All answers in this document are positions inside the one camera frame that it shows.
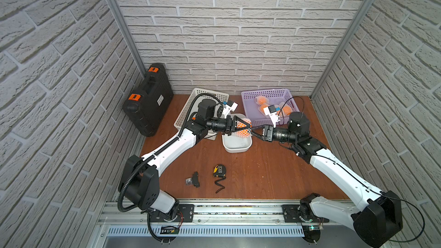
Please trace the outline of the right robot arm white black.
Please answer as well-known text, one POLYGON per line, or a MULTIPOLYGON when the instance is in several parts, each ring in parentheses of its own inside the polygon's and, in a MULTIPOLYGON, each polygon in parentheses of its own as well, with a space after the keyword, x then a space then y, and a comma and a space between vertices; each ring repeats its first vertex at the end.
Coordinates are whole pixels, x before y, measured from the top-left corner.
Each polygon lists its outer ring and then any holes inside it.
POLYGON ((291 113, 286 128, 265 125, 254 136, 267 142, 283 142, 317 170, 326 175, 354 203, 353 207, 312 193, 297 209, 303 222, 324 218, 354 230, 369 246, 379 248, 403 228, 401 202, 392 192, 383 192, 336 158, 331 150, 310 135, 310 122, 301 113, 291 113))

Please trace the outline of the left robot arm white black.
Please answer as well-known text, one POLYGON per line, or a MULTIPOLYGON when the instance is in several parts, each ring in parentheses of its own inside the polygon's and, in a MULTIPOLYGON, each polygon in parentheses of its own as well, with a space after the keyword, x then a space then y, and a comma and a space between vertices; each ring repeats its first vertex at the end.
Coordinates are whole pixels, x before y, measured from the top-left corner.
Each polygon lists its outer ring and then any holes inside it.
POLYGON ((236 103, 221 102, 217 97, 203 93, 196 111, 189 109, 176 135, 157 149, 141 157, 131 156, 125 163, 118 186, 119 212, 140 209, 161 212, 165 219, 178 215, 179 201, 160 189, 160 176, 181 154, 207 137, 209 131, 226 135, 249 137, 252 124, 248 119, 232 117, 236 103))

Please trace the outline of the white plastic tub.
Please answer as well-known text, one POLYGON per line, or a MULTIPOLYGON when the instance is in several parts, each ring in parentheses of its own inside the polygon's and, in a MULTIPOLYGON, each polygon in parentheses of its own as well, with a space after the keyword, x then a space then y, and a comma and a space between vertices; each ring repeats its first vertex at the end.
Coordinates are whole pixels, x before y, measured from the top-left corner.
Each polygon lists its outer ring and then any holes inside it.
MULTIPOLYGON (((235 116, 246 117, 244 114, 232 114, 229 117, 235 116)), ((252 146, 252 137, 239 138, 232 134, 222 134, 222 143, 225 150, 229 153, 243 153, 252 146)))

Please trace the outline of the purple perforated plastic basket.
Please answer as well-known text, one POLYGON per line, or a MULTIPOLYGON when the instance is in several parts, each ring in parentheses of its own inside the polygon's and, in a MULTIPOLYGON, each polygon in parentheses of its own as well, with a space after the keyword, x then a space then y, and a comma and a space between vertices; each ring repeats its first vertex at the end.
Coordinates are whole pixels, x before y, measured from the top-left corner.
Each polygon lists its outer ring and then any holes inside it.
POLYGON ((264 108, 270 105, 280 108, 277 111, 280 117, 277 125, 286 125, 289 121, 289 115, 293 112, 299 112, 293 96, 286 88, 243 91, 241 96, 245 116, 251 120, 253 126, 273 124, 271 118, 265 116, 264 113, 264 108))

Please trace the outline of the yellow black tape measure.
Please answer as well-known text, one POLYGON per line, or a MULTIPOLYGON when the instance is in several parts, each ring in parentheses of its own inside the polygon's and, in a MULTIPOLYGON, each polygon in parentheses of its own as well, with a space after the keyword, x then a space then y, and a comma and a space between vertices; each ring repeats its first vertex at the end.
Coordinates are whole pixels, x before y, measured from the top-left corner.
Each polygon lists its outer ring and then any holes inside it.
POLYGON ((226 177, 226 167, 222 164, 216 165, 212 175, 214 178, 225 178, 226 177))

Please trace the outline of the white perforated plastic basket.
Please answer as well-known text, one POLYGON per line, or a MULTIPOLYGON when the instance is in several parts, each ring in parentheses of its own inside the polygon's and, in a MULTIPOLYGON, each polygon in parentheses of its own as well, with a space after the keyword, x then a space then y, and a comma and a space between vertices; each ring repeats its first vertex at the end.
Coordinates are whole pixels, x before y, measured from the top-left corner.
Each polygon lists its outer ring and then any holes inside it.
POLYGON ((176 127, 179 132, 181 127, 189 120, 189 117, 186 118, 187 114, 191 116, 192 113, 196 113, 198 111, 199 103, 204 99, 209 99, 215 102, 216 106, 214 117, 218 117, 217 111, 221 107, 220 103, 227 102, 229 100, 229 96, 230 95, 219 91, 194 88, 189 98, 187 99, 186 104, 184 105, 176 121, 174 122, 174 127, 176 127))

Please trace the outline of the small black gripper part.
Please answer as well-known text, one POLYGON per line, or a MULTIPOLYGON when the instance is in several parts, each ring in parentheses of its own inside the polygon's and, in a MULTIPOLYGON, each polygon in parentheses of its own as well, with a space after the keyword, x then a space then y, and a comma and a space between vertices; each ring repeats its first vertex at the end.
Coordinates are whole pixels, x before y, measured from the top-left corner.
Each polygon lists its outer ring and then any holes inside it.
POLYGON ((198 172, 194 172, 193 175, 190 178, 187 178, 186 179, 186 185, 194 186, 196 188, 199 188, 200 187, 199 173, 198 172))

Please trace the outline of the black plastic tool case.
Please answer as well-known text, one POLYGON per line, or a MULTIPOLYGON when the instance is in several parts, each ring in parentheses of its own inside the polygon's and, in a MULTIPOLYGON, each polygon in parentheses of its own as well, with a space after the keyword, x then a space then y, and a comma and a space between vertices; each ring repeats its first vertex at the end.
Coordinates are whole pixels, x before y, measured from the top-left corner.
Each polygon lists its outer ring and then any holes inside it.
POLYGON ((162 63, 150 65, 145 79, 123 104, 123 111, 145 137, 154 136, 172 101, 173 90, 162 63))

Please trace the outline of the aluminium mounting rail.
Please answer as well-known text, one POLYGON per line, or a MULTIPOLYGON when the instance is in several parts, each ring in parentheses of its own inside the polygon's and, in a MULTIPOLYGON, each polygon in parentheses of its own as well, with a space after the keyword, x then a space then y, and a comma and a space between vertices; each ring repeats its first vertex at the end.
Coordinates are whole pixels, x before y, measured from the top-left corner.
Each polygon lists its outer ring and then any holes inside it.
POLYGON ((103 237, 303 237, 336 226, 331 217, 300 218, 299 200, 183 199, 178 216, 167 222, 159 212, 119 212, 107 202, 98 218, 103 237))

